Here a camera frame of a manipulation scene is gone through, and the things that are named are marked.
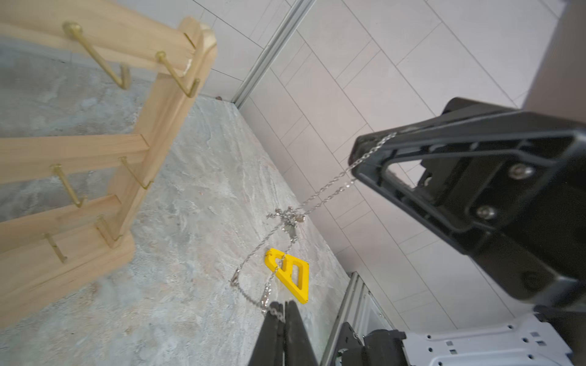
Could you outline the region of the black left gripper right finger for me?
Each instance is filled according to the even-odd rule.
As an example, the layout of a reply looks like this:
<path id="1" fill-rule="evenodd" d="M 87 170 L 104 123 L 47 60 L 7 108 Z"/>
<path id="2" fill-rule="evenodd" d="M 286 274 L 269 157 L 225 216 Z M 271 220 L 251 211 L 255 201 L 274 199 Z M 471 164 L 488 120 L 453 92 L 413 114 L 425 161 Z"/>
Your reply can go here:
<path id="1" fill-rule="evenodd" d="M 318 366 L 296 302 L 285 304 L 285 365 Z"/>

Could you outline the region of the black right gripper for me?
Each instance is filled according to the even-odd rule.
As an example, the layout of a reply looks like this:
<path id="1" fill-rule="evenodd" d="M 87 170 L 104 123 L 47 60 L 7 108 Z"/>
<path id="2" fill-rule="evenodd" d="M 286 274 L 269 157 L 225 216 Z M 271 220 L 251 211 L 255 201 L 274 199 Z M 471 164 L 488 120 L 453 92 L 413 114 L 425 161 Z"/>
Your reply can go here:
<path id="1" fill-rule="evenodd" d="M 453 99 L 358 137 L 354 178 L 473 259 L 511 297 L 585 309 L 585 125 Z"/>

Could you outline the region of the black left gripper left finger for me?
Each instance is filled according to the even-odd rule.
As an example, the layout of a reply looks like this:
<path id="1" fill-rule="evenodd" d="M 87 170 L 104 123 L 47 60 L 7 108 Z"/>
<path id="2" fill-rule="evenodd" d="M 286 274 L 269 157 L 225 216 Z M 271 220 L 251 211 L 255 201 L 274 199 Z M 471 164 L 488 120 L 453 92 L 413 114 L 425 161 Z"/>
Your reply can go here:
<path id="1" fill-rule="evenodd" d="M 285 353 L 284 307 L 272 302 L 266 312 L 249 366 L 282 366 Z"/>

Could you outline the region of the wooden jewelry display stand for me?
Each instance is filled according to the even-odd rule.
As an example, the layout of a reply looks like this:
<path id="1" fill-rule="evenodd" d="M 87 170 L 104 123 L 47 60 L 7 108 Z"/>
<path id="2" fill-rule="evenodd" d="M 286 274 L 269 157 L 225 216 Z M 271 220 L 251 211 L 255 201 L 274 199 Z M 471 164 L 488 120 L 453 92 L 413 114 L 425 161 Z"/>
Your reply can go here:
<path id="1" fill-rule="evenodd" d="M 131 134 L 4 138 L 4 183 L 57 177 L 69 206 L 1 225 L 6 327 L 131 261 L 131 224 L 218 54 L 195 18 L 177 28 L 108 1 L 4 1 L 1 33 L 86 53 L 123 89 L 157 73 Z"/>

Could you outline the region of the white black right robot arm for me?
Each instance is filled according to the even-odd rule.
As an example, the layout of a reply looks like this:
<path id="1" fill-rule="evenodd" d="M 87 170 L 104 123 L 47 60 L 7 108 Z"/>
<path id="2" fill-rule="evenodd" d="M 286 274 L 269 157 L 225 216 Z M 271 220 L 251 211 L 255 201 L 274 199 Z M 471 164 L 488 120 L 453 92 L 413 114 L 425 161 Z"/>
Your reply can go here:
<path id="1" fill-rule="evenodd" d="M 571 365 L 561 322 L 585 314 L 585 126 L 454 98 L 439 117 L 358 137 L 354 178 L 534 310 L 444 333 L 344 324 L 335 365 Z"/>

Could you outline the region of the yellow plastic triangle piece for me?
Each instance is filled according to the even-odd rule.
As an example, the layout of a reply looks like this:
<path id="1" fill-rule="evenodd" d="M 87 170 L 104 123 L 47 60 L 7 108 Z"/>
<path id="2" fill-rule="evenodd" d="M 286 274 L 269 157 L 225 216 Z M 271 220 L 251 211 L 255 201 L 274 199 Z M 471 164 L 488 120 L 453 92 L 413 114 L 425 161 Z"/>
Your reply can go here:
<path id="1" fill-rule="evenodd" d="M 308 303 L 310 285 L 308 262 L 277 249 L 269 249 L 265 255 L 265 265 L 275 273 L 277 279 L 300 303 Z"/>

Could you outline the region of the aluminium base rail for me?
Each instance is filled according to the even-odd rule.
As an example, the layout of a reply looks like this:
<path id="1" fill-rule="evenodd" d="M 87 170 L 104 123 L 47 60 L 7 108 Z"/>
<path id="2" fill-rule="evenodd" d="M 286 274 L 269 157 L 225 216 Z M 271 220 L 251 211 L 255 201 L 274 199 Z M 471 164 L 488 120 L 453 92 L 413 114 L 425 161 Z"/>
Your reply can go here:
<path id="1" fill-rule="evenodd" d="M 340 351 L 364 345 L 364 338 L 378 329 L 395 327 L 357 271 L 350 276 L 320 365 L 341 365 Z"/>

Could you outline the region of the aluminium corner frame post right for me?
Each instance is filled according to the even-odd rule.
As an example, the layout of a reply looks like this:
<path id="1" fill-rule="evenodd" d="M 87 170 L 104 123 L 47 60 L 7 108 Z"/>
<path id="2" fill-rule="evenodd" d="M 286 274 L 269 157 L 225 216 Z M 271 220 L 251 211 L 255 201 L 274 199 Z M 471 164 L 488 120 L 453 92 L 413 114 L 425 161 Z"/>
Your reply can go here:
<path id="1" fill-rule="evenodd" d="M 282 20 L 279 27 L 277 27 L 276 32 L 270 38 L 266 48 L 263 50 L 233 97 L 231 102 L 235 104 L 238 109 L 240 109 L 250 97 L 252 91 L 259 84 L 276 60 L 277 56 L 279 56 L 281 50 L 288 43 L 289 39 L 302 23 L 314 3 L 316 3 L 315 0 L 299 0 L 293 3 L 285 18 Z"/>

